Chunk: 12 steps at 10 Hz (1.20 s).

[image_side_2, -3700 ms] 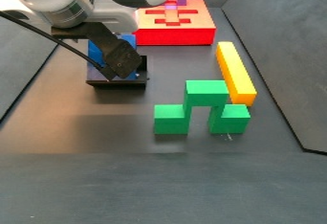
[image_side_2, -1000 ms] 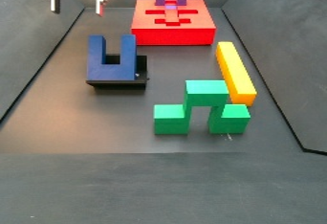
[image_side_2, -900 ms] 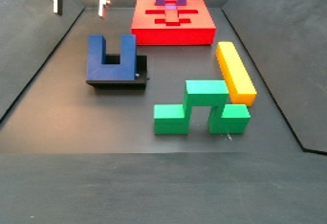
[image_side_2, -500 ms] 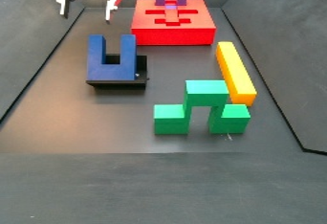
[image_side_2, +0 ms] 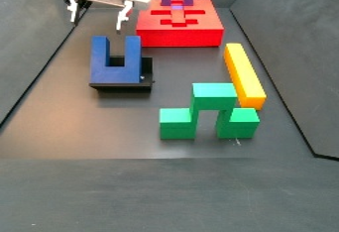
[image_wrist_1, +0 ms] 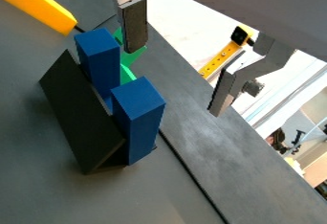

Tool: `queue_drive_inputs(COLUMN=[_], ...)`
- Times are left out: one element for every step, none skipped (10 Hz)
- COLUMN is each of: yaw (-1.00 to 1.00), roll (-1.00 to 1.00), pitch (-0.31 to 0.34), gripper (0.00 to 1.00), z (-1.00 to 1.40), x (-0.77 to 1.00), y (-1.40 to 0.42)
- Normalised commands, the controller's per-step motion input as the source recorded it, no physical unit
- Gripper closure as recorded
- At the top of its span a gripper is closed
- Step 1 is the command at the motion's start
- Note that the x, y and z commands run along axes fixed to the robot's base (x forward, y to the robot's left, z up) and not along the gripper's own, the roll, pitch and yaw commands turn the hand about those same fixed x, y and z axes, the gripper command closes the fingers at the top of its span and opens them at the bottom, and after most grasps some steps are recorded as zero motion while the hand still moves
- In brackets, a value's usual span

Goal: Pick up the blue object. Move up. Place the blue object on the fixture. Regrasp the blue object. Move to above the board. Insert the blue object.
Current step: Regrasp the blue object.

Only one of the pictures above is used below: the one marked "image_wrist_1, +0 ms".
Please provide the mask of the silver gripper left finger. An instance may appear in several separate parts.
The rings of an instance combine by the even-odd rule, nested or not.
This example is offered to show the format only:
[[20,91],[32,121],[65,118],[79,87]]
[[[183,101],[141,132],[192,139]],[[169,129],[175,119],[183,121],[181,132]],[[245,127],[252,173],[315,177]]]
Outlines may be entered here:
[[137,51],[148,40],[147,0],[116,0],[124,50]]

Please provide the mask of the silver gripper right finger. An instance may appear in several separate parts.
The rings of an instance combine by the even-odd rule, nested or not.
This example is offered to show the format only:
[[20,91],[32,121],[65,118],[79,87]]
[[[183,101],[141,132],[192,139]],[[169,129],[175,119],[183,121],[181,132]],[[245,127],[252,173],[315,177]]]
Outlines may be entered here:
[[252,50],[261,56],[260,60],[235,72],[229,71],[231,65],[223,67],[207,107],[215,117],[219,117],[235,102],[245,83],[280,70],[295,52],[292,47],[264,33],[259,34]]

